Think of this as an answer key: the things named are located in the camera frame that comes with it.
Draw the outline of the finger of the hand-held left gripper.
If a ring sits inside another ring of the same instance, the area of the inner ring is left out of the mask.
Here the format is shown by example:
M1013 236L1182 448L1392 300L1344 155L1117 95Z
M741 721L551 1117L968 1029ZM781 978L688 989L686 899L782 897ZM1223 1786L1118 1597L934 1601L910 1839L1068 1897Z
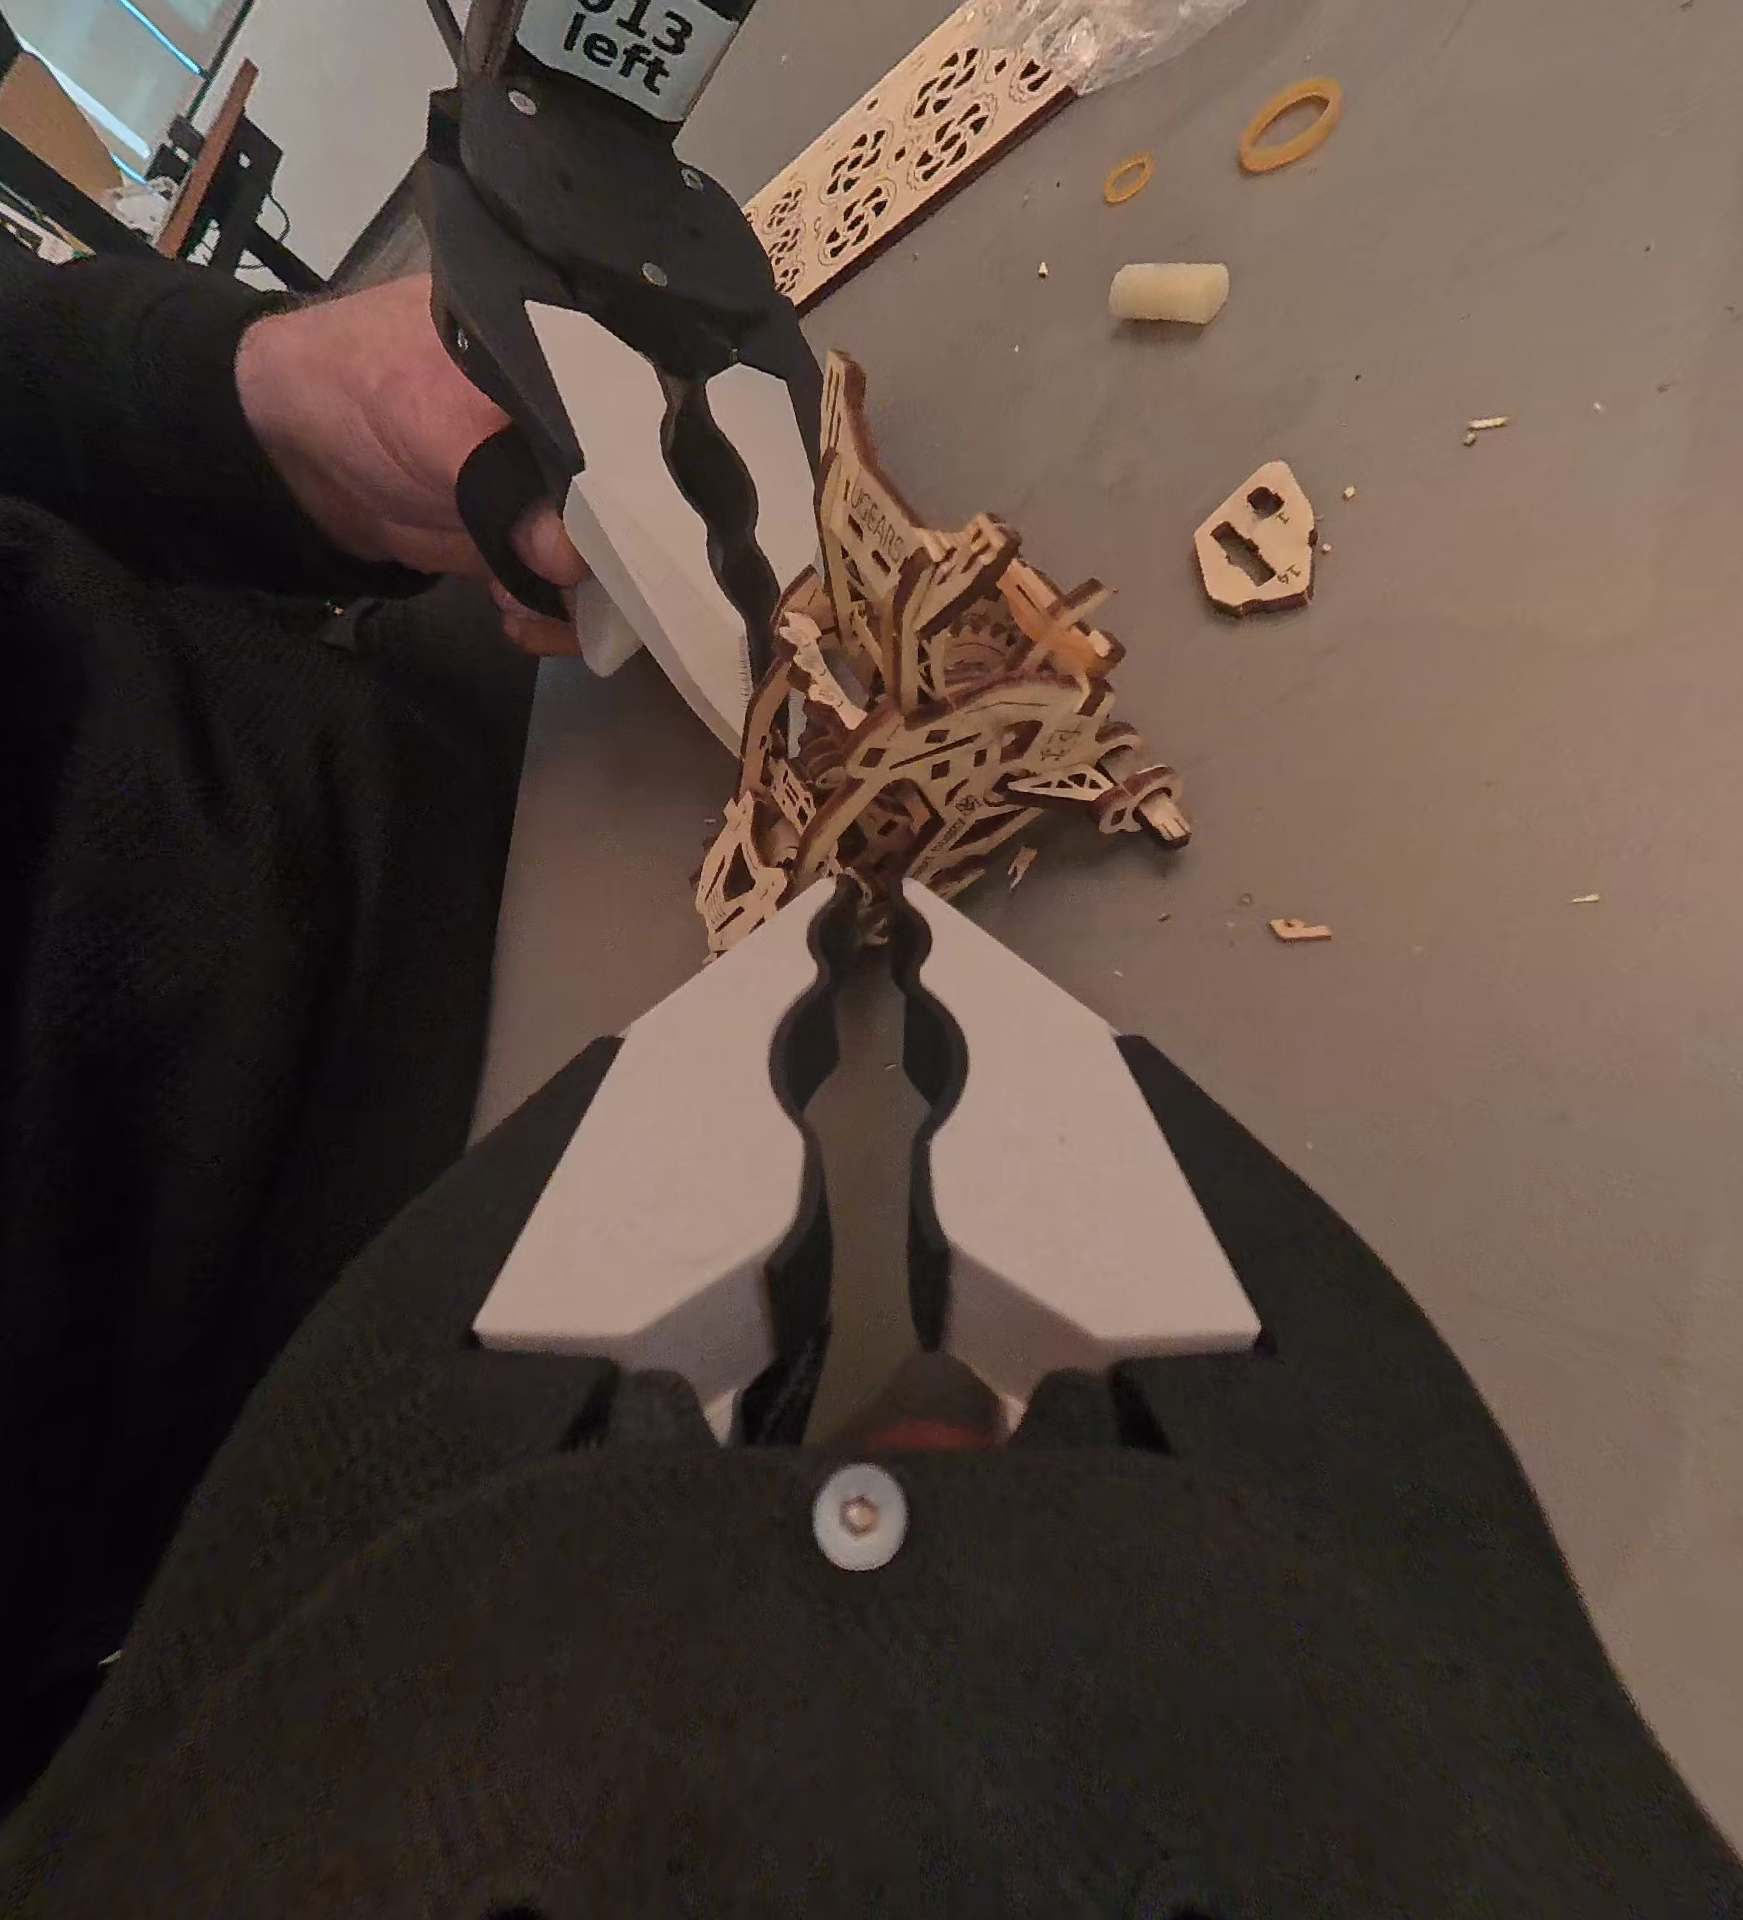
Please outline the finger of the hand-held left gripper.
M713 419L732 445L754 494L754 543L779 602L819 553L815 467L794 419L787 384L768 372L732 365L707 386Z
M561 506L588 571L569 594L581 659L605 678L648 653L739 754L751 695L745 625L715 582L705 521L667 467L660 376L585 314L526 302L523 315L581 451Z

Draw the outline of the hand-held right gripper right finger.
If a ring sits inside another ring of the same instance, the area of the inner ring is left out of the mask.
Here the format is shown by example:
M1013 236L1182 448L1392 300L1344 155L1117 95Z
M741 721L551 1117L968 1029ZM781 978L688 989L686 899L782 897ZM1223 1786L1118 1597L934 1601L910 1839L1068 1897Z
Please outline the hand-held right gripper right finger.
M1243 1353L1263 1324L1122 1034L952 903L894 901L901 1069L925 1104L910 1312L1016 1424L1057 1374Z

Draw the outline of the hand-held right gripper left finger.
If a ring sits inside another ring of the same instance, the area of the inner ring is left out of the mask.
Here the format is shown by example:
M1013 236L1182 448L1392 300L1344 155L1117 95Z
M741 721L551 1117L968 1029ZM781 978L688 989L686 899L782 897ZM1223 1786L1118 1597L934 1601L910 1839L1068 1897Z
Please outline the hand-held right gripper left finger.
M720 1442L801 1435L833 1280L804 1111L837 1065L840 966L833 882L605 1049L473 1317L482 1347L675 1376Z

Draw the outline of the wooden mechanical model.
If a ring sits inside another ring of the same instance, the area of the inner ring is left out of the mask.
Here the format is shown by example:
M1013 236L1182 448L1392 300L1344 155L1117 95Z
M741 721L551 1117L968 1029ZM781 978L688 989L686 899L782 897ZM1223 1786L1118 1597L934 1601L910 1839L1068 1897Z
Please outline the wooden mechanical model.
M1167 852L1190 841L1180 775L1115 712L1109 589L1060 589L988 512L925 525L878 458L866 372L837 350L815 510L817 560L774 608L695 884L709 961L831 882L850 882L878 945L895 884L953 899L1047 813Z

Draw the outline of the person's left forearm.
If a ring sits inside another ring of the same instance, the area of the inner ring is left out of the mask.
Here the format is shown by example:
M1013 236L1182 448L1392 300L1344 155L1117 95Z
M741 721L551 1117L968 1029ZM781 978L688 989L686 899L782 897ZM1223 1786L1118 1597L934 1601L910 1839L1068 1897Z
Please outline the person's left forearm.
M44 263L0 240L0 496L134 572L339 600L433 582L316 533L245 419L245 332L281 294L151 255Z

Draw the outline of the wooden parts sheet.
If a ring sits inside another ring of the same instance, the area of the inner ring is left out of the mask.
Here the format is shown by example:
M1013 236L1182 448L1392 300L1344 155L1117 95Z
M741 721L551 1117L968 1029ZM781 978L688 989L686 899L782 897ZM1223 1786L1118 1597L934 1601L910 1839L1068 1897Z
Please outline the wooden parts sheet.
M779 294L806 314L1070 99L1002 4L953 13L746 201Z

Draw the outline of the person's left hand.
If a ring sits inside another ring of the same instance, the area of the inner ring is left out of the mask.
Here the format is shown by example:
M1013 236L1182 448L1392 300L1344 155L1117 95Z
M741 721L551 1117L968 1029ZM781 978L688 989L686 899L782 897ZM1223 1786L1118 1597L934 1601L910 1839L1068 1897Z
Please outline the person's left hand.
M507 416L458 369L429 276L405 276L259 320L241 337L243 416L315 528L368 565L476 582L523 653L573 656L571 622L518 600L455 504L473 449Z

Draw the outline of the cream wax cylinder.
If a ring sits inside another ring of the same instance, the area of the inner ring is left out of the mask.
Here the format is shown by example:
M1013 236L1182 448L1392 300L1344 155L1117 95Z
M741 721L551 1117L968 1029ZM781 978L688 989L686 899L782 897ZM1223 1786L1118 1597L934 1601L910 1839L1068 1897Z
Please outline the cream wax cylinder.
M1106 314L1117 323L1213 323L1231 296L1231 269L1209 261L1134 261L1115 271Z

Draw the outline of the small shield-shaped wooden plate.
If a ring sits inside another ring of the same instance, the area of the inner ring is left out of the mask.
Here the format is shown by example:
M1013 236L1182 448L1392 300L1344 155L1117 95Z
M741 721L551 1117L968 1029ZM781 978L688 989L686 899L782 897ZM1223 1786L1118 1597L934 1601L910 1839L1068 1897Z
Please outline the small shield-shaped wooden plate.
M1194 528L1201 584L1236 619L1307 605L1314 553L1313 504L1282 461L1257 469Z

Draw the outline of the clear plastic bag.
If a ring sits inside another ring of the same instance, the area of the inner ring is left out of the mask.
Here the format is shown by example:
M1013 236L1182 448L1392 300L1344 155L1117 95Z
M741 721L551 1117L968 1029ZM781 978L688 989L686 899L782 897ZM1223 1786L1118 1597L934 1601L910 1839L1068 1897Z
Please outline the clear plastic bag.
M1177 61L1243 3L976 3L964 14L988 40L1093 95Z

